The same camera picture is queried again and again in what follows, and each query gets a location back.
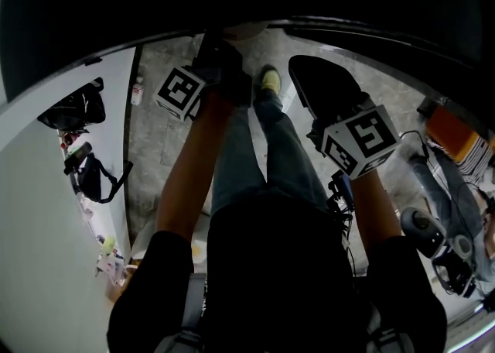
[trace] bottle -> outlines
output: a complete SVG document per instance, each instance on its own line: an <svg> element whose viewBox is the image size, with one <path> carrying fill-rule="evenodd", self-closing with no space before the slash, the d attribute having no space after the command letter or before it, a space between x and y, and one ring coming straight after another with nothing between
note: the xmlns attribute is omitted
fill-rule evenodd
<svg viewBox="0 0 495 353"><path fill-rule="evenodd" d="M142 84L143 77L137 77L136 83L132 86L131 104L140 105L142 101L142 92L145 90Z"/></svg>

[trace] floor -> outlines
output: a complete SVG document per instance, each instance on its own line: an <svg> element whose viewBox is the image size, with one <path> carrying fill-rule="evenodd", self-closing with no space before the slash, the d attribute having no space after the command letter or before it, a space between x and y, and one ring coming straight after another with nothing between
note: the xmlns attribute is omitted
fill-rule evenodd
<svg viewBox="0 0 495 353"><path fill-rule="evenodd" d="M144 46L139 63L139 73L144 77L144 97L139 106L132 107L129 136L128 158L135 164L129 177L128 189L131 241L147 221L154 219L161 189L190 127L190 122L182 123L169 117L165 110L154 103L153 94L173 67L191 63L201 39L202 36L178 38ZM323 158L306 138L311 129L312 118L302 107L288 75L290 57L296 54L318 56L345 67L361 89L370 94L375 104L383 104L386 107L399 133L409 129L424 130L424 122L416 112L424 98L422 94L352 58L333 52L329 46L292 39L281 29L270 29L253 39L238 43L236 47L244 56L245 72L251 76L266 63L277 67L282 76L282 103L324 186L331 180L337 167L328 158ZM265 172L267 145L252 108L250 123L258 163ZM414 136L407 137L407 140L414 147L419 147ZM423 200L421 186L397 153L380 166L378 171L385 189L399 211ZM209 211L210 204L209 195L204 204L205 212ZM356 268L365 268L367 259L355 223L350 247Z"/></svg>

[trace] black backpack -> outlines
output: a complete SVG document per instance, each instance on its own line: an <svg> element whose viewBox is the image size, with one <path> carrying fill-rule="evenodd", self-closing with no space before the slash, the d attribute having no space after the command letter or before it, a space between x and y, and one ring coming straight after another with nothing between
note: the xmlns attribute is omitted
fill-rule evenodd
<svg viewBox="0 0 495 353"><path fill-rule="evenodd" d="M105 120L102 90L103 80L99 77L48 108L38 120L62 132L88 132L86 126Z"/></svg>

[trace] jeans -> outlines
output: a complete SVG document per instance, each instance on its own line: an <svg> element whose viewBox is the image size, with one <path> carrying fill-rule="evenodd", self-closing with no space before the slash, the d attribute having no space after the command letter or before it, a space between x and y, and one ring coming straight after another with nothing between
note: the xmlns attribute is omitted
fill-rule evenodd
<svg viewBox="0 0 495 353"><path fill-rule="evenodd" d="M457 165L445 153L438 150L434 153L447 179L452 200L435 180L424 158L415 157L409 160L409 164L432 199L439 220L447 231L447 238L457 235L465 235L469 239L473 237L476 272L484 281L495 283L495 264L486 254L478 203Z"/></svg>
<svg viewBox="0 0 495 353"><path fill-rule="evenodd" d="M212 216L229 204L260 194L278 194L326 211L326 192L302 148L290 118L272 90L263 90L254 110L268 143L267 181L254 154L248 110L231 116L213 176Z"/></svg>

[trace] wall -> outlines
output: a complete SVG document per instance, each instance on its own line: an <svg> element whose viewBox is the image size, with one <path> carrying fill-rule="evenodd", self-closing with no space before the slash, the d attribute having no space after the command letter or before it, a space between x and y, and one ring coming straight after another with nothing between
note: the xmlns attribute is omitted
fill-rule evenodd
<svg viewBox="0 0 495 353"><path fill-rule="evenodd" d="M34 121L0 152L0 339L12 352L107 350L98 253L56 133Z"/></svg>

